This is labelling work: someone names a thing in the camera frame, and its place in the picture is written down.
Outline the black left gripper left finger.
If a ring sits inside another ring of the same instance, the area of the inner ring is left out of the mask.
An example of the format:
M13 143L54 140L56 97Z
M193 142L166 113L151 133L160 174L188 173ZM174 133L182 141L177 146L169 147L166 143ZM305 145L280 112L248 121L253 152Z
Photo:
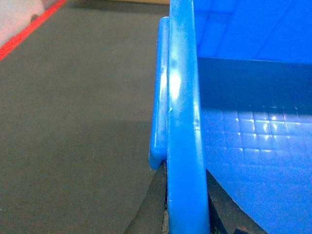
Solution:
M168 231L167 169L161 162L135 218L125 234L166 234Z

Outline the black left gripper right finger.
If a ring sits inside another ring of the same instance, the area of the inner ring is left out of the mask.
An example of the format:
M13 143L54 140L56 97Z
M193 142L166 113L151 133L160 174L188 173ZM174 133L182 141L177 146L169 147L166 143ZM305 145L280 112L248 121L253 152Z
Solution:
M265 234L206 170L210 230L213 234Z

